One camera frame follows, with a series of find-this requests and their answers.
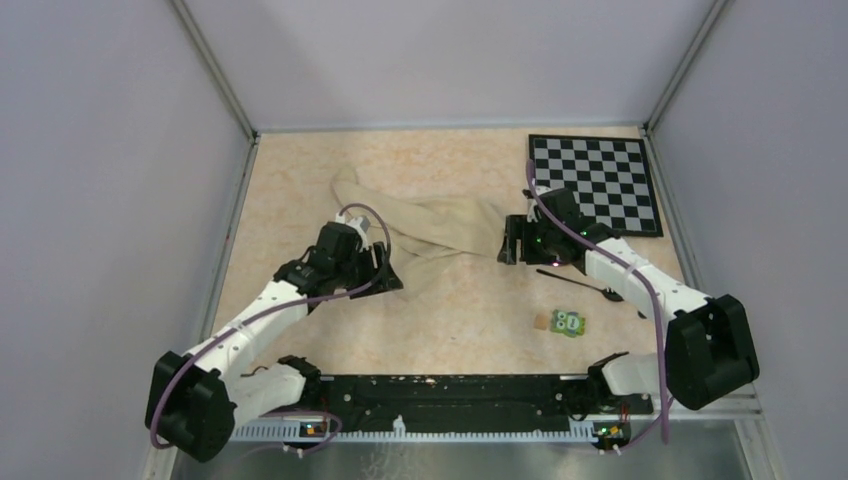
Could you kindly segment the beige cloth napkin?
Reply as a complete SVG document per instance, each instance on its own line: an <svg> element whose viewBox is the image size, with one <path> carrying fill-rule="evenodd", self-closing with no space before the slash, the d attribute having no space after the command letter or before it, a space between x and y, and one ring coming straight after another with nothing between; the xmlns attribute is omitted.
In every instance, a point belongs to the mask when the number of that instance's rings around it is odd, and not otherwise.
<svg viewBox="0 0 848 480"><path fill-rule="evenodd" d="M491 203L471 196L399 199L360 184L351 166L339 169L332 191L343 207L373 208L390 231L391 260L404 287L398 296L411 301L431 287L462 254L497 257L505 215Z"/></svg>

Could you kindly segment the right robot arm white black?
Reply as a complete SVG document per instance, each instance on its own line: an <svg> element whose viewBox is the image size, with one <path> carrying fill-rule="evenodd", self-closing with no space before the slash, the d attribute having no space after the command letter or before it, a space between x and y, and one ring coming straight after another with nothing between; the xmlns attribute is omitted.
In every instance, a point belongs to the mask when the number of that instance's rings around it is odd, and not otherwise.
<svg viewBox="0 0 848 480"><path fill-rule="evenodd" d="M612 412L627 395L666 395L700 410L760 376L740 300L713 297L674 279L640 256L620 233L583 215L567 189L535 187L528 210L505 219L498 260L507 265L572 265L610 288L660 335L654 354L616 354L596 363L589 404Z"/></svg>

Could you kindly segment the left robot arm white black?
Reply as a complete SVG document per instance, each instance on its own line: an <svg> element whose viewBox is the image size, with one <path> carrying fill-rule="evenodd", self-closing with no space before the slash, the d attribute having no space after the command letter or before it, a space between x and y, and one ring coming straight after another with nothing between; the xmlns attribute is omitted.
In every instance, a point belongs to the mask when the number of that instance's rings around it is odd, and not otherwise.
<svg viewBox="0 0 848 480"><path fill-rule="evenodd" d="M239 427L280 407L308 413L320 386L291 361L247 369L288 328L321 303L403 287L391 265L390 240L370 243L367 220L326 223L305 254L279 267L257 297L210 338L154 366L145 426L154 448L214 458Z"/></svg>

